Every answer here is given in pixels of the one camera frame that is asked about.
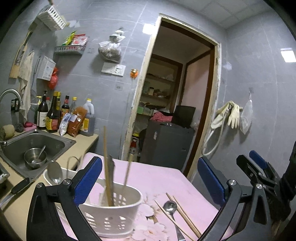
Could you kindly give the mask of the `white clear snack bag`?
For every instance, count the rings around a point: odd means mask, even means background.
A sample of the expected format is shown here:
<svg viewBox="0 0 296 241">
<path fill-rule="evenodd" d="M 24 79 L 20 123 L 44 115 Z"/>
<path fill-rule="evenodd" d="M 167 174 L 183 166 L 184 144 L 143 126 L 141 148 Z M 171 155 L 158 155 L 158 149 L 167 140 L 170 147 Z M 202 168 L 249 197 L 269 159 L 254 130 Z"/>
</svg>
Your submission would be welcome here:
<svg viewBox="0 0 296 241">
<path fill-rule="evenodd" d="M 64 136 L 67 132 L 67 128 L 68 128 L 68 123 L 69 123 L 69 120 L 71 118 L 72 114 L 71 113 L 66 113 L 64 115 L 64 117 L 62 118 L 62 121 L 60 123 L 60 126 L 59 126 L 59 134 L 60 136 Z"/>
</svg>

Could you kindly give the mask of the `stainless steel sink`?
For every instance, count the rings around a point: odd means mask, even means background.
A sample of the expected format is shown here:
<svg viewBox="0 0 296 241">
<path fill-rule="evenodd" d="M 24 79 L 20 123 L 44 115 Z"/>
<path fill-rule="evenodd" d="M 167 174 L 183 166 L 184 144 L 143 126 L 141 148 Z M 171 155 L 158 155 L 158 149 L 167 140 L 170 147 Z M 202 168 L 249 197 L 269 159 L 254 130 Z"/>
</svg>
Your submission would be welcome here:
<svg viewBox="0 0 296 241">
<path fill-rule="evenodd" d="M 22 133 L 1 145 L 1 158 L 23 178 L 38 178 L 76 142 L 41 130 Z"/>
</svg>

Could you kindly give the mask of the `pink floral table cloth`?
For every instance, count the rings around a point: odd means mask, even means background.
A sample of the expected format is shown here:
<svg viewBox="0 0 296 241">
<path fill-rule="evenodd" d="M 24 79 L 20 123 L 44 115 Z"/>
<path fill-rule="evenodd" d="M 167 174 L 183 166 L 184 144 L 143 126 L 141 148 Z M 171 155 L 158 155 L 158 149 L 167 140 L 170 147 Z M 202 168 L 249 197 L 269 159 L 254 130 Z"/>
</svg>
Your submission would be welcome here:
<svg viewBox="0 0 296 241">
<path fill-rule="evenodd" d="M 160 210 L 170 197 L 175 197 L 199 232 L 203 233 L 218 210 L 203 197 L 177 169 L 146 165 L 116 159 L 114 181 L 123 183 L 130 166 L 127 184 L 140 190 L 143 204 L 136 227 L 126 240 L 177 240 L 174 224 Z"/>
</svg>

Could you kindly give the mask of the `white box on wall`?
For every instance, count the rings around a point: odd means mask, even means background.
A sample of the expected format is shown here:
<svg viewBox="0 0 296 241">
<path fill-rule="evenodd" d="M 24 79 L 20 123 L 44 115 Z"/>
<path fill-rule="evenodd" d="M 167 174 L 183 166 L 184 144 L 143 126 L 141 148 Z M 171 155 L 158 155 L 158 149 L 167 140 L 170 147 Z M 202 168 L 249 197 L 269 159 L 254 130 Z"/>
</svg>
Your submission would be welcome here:
<svg viewBox="0 0 296 241">
<path fill-rule="evenodd" d="M 37 79 L 50 81 L 55 66 L 56 63 L 52 59 L 44 56 L 39 68 Z"/>
</svg>

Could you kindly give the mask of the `white wall socket plate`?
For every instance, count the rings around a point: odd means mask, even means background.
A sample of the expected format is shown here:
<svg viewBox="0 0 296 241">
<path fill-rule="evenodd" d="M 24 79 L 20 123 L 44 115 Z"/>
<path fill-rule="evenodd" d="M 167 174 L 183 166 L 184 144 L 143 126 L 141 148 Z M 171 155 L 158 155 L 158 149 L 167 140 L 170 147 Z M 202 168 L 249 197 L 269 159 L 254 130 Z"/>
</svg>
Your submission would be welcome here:
<svg viewBox="0 0 296 241">
<path fill-rule="evenodd" d="M 125 65 L 104 62 L 101 72 L 122 77 L 125 73 L 125 68 Z"/>
</svg>

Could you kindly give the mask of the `orange wall hook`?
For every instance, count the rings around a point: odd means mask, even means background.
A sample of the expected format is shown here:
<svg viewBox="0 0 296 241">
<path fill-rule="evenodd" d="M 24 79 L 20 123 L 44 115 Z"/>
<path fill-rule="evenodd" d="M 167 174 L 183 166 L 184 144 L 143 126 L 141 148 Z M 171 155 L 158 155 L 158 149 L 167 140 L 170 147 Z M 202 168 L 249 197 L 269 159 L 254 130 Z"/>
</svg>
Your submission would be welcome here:
<svg viewBox="0 0 296 241">
<path fill-rule="evenodd" d="M 138 70 L 137 69 L 131 69 L 131 71 L 130 71 L 130 77 L 132 78 L 132 79 L 135 79 L 135 78 L 137 78 L 137 76 L 138 76 Z"/>
</svg>

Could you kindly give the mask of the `dark grey cabinet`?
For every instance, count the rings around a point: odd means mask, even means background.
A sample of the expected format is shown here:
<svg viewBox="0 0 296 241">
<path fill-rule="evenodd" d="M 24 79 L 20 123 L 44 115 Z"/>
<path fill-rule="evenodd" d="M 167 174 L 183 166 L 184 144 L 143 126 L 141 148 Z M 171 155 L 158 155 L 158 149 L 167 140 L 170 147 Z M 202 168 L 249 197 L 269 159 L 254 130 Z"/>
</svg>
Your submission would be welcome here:
<svg viewBox="0 0 296 241">
<path fill-rule="evenodd" d="M 140 162 L 182 170 L 193 136 L 192 128 L 151 120 L 146 129 Z"/>
</svg>

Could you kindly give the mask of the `steel spoon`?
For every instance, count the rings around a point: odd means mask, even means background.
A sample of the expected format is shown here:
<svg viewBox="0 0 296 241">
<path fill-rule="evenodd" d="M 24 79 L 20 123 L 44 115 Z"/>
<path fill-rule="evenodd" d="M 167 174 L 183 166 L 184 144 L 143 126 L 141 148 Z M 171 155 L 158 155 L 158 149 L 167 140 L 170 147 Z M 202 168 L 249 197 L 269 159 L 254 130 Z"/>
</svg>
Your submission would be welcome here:
<svg viewBox="0 0 296 241">
<path fill-rule="evenodd" d="M 164 205 L 163 205 L 163 209 L 165 210 L 165 212 L 170 215 L 170 217 L 174 219 L 174 213 L 177 210 L 177 204 L 174 201 L 167 201 Z M 177 238 L 178 241 L 185 241 L 185 237 L 183 236 L 182 232 L 180 231 L 180 229 L 175 225 L 175 229 L 176 229 L 176 234 L 177 234 Z"/>
</svg>

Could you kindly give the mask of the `wooden cutting board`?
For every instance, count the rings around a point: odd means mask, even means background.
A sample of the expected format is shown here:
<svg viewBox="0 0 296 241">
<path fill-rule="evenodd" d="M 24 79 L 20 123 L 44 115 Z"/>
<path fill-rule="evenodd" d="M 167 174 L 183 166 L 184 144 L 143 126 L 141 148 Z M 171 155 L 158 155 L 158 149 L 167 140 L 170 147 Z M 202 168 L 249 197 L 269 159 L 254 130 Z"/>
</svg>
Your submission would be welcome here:
<svg viewBox="0 0 296 241">
<path fill-rule="evenodd" d="M 10 75 L 9 75 L 10 78 L 17 78 L 18 77 L 20 64 L 22 62 L 23 55 L 27 50 L 27 42 L 28 42 L 31 35 L 32 35 L 32 31 L 28 31 L 28 33 L 24 39 L 24 42 L 18 48 L 14 62 L 11 67 L 11 71 L 10 71 Z"/>
</svg>

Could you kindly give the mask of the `black monitor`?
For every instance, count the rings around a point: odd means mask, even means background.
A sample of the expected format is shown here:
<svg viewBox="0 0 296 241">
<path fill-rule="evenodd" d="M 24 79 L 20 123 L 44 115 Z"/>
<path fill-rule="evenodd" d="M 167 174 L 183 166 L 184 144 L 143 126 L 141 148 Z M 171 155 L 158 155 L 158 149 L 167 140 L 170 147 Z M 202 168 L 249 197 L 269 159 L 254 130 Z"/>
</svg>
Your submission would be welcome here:
<svg viewBox="0 0 296 241">
<path fill-rule="evenodd" d="M 196 108 L 192 106 L 178 105 L 173 113 L 171 123 L 190 128 Z"/>
</svg>

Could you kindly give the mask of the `pale bamboo chopstick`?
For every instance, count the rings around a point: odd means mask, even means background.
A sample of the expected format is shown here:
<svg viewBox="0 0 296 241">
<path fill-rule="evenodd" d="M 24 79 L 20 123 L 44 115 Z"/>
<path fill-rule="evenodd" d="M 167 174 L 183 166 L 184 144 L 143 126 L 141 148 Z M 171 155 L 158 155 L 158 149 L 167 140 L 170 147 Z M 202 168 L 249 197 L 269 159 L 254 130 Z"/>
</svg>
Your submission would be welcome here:
<svg viewBox="0 0 296 241">
<path fill-rule="evenodd" d="M 186 237 L 188 237 L 191 241 L 194 241 L 194 239 L 192 237 L 189 236 L 189 234 L 187 234 L 183 228 L 181 228 L 176 221 L 171 217 L 171 215 L 165 211 L 165 209 L 163 207 L 160 206 L 160 204 L 155 200 L 155 203 L 157 204 L 157 206 L 161 209 L 161 211 L 165 214 L 165 216 L 175 225 L 175 227 L 177 227 Z"/>
</svg>

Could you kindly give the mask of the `steel bowl in sink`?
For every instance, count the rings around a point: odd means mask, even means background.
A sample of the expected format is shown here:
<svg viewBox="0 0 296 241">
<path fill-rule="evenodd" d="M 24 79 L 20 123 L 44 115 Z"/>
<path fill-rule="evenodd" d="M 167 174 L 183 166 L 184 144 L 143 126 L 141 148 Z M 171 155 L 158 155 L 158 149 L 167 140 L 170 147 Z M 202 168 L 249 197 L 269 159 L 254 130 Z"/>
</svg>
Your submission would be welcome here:
<svg viewBox="0 0 296 241">
<path fill-rule="evenodd" d="M 31 148 L 24 153 L 23 158 L 29 167 L 37 169 L 45 164 L 47 154 L 42 148 Z"/>
</svg>

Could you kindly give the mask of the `grey wall shelf basket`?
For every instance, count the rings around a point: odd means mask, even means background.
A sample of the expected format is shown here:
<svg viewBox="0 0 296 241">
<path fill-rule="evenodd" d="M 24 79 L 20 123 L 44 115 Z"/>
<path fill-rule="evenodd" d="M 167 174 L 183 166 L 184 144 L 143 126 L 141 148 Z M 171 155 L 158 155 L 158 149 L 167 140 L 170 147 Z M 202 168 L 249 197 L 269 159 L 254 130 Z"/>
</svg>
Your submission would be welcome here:
<svg viewBox="0 0 296 241">
<path fill-rule="evenodd" d="M 86 48 L 85 46 L 79 46 L 79 45 L 57 46 L 54 49 L 54 54 L 57 54 L 57 55 L 83 55 L 85 48 Z"/>
</svg>

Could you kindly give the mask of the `brown wooden chopstick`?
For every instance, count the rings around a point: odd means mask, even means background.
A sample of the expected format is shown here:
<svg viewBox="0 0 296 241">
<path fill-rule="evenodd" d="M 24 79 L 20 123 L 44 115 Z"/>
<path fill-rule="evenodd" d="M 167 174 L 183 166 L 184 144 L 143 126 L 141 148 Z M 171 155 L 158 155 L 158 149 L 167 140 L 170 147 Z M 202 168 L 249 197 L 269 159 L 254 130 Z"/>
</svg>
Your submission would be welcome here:
<svg viewBox="0 0 296 241">
<path fill-rule="evenodd" d="M 103 155 L 104 155 L 104 172 L 105 172 L 105 183 L 106 183 L 106 197 L 108 206 L 114 206 L 113 191 L 111 190 L 110 182 L 110 171 L 109 171 L 109 160 L 107 154 L 107 128 L 103 127 Z"/>
</svg>

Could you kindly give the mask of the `white wall rack basket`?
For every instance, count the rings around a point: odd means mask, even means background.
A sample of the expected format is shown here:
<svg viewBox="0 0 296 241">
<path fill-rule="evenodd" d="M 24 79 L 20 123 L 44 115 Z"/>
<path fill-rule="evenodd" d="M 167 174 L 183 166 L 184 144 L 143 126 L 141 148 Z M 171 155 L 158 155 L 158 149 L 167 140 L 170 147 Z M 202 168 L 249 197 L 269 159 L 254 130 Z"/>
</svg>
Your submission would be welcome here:
<svg viewBox="0 0 296 241">
<path fill-rule="evenodd" d="M 66 20 L 54 4 L 44 6 L 38 13 L 37 18 L 51 31 L 63 30 L 67 25 Z"/>
</svg>

